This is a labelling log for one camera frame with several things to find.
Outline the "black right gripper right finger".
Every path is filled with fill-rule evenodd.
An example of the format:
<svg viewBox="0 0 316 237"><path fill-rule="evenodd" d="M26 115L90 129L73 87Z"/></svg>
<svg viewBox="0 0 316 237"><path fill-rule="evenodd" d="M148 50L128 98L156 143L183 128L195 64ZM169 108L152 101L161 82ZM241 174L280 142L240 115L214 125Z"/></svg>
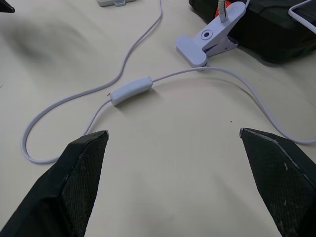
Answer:
<svg viewBox="0 0 316 237"><path fill-rule="evenodd" d="M316 163L294 142L241 128L257 190L282 237L316 237Z"/></svg>

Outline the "white lamp clamp base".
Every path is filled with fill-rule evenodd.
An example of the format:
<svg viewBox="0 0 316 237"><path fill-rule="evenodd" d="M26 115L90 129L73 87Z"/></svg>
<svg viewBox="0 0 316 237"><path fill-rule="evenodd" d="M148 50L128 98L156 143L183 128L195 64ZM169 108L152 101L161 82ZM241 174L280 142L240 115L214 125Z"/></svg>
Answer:
<svg viewBox="0 0 316 237"><path fill-rule="evenodd" d="M229 32L244 16L249 2L237 1L227 8L228 20L224 23L216 16L193 38L181 35L175 40L176 51L193 68L205 67L208 57L235 49L238 46L228 37Z"/></svg>

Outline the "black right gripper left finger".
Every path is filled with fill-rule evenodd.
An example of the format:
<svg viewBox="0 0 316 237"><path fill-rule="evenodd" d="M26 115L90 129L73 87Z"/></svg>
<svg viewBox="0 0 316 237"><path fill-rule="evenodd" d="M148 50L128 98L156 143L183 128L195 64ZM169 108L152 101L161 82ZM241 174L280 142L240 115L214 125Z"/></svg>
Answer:
<svg viewBox="0 0 316 237"><path fill-rule="evenodd" d="M34 183L0 237L84 237L108 139L103 130L71 142Z"/></svg>

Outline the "orange object behind clamp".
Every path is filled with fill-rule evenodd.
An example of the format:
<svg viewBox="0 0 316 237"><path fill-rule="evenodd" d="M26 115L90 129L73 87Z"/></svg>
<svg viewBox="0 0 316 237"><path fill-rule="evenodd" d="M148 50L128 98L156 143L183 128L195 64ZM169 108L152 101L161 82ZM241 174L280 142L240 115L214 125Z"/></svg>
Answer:
<svg viewBox="0 0 316 237"><path fill-rule="evenodd" d="M231 5L229 0L218 0L218 6L215 12L215 16L219 16L222 19L228 19L227 8Z"/></svg>

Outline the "black tool case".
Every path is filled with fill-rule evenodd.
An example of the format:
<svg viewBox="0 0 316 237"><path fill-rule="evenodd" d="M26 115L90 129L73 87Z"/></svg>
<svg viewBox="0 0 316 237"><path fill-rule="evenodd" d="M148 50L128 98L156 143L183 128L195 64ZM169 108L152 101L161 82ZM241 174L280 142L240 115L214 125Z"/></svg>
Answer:
<svg viewBox="0 0 316 237"><path fill-rule="evenodd" d="M188 0L193 11L209 24L218 0ZM271 64L282 64L316 52L316 35L288 15L301 0L229 0L249 2L244 16L228 37L247 52Z"/></svg>

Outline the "black object at corner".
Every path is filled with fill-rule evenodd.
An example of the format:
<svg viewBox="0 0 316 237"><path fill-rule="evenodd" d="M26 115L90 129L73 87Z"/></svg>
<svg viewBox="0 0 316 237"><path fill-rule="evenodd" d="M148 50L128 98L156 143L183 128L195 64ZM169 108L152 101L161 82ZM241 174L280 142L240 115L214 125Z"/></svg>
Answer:
<svg viewBox="0 0 316 237"><path fill-rule="evenodd" d="M15 8L12 7L6 0L0 0L0 13L14 13Z"/></svg>

